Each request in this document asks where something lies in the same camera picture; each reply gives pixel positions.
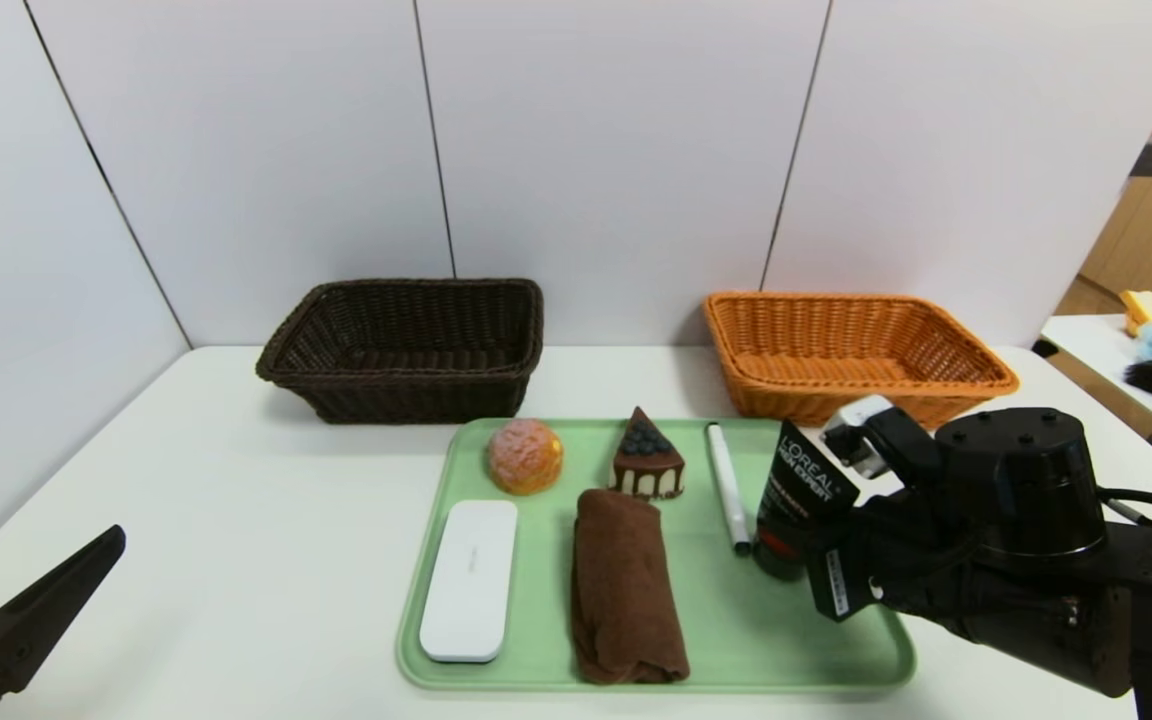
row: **orange wicker basket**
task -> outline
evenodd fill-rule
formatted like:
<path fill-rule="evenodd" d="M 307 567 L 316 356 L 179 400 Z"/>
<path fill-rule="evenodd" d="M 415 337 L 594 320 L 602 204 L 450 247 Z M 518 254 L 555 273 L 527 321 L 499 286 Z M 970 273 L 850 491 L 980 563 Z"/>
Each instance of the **orange wicker basket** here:
<path fill-rule="evenodd" d="M 720 291 L 705 318 L 728 395 L 755 418 L 818 427 L 878 393 L 931 429 L 1020 387 L 963 325 L 916 297 Z"/>

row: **white table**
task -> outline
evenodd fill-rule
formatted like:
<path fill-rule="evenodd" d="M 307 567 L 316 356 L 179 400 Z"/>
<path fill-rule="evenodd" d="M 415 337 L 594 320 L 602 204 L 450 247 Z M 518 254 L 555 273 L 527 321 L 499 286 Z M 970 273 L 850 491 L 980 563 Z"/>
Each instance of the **white table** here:
<path fill-rule="evenodd" d="M 1023 387 L 992 406 L 1079 416 L 1102 483 L 1152 488 L 1146 442 L 1037 356 L 1000 355 Z M 918 619 L 905 621 L 914 682 L 878 697 L 420 691 L 399 675 L 394 638 L 456 429 L 329 427 L 260 382 L 256 356 L 180 359 L 0 530 L 0 602 L 109 524 L 128 533 L 123 559 L 28 691 L 3 698 L 0 720 L 1135 717 L 1129 698 Z M 547 348 L 522 414 L 616 418 L 635 404 L 662 418 L 732 415 L 713 351 L 664 347 Z"/>
<path fill-rule="evenodd" d="M 1139 358 L 1123 314 L 1058 314 L 1043 325 L 1043 336 L 1152 414 L 1151 393 L 1123 381 L 1128 365 Z"/>

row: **rolled towel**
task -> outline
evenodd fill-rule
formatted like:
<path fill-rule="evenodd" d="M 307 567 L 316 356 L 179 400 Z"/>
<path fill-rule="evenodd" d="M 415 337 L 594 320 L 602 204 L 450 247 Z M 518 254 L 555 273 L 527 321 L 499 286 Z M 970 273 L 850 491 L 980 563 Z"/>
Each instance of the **rolled towel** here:
<path fill-rule="evenodd" d="M 673 683 L 691 674 L 652 505 L 606 488 L 579 497 L 573 644 L 591 683 Z"/>

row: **brown wicker basket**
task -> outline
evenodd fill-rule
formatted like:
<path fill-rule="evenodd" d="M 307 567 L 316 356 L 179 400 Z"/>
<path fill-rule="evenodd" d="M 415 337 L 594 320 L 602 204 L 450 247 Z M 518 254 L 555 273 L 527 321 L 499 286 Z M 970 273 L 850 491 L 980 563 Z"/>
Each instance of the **brown wicker basket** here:
<path fill-rule="evenodd" d="M 376 279 L 316 287 L 256 374 L 328 423 L 467 423 L 518 411 L 544 301 L 525 279 Z"/>
<path fill-rule="evenodd" d="M 721 291 L 705 318 L 732 402 L 756 418 L 818 427 L 878 393 L 935 427 L 1020 387 L 963 325 L 916 297 Z"/>

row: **white case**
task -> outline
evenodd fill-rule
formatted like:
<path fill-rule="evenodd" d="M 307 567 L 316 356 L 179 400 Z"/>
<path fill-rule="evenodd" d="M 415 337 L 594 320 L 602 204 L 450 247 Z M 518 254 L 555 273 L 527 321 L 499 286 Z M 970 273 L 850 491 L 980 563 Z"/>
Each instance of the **white case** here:
<path fill-rule="evenodd" d="M 518 509 L 465 500 L 447 514 L 430 578 L 420 647 L 439 662 L 488 662 L 505 642 Z"/>

